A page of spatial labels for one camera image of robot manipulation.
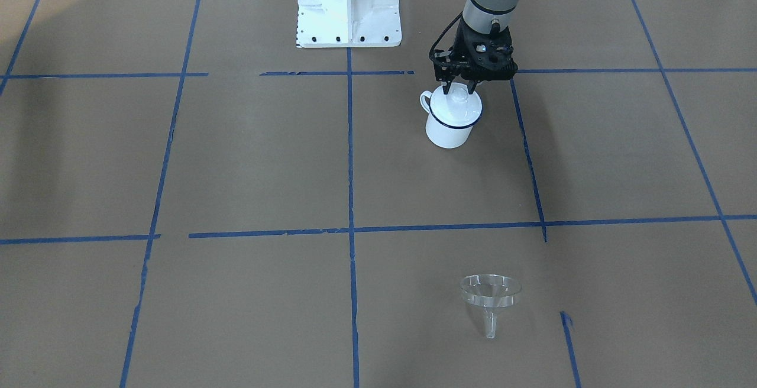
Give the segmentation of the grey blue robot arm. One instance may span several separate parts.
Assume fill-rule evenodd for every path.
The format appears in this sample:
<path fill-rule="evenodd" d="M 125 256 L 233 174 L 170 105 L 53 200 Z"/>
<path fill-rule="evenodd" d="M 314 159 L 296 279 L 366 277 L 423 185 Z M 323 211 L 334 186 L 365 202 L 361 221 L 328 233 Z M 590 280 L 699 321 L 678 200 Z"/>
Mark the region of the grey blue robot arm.
<path fill-rule="evenodd" d="M 466 92 L 473 94 L 478 84 L 508 81 L 516 75 L 509 21 L 519 1 L 465 1 L 428 51 L 444 94 L 459 77 L 465 80 Z"/>

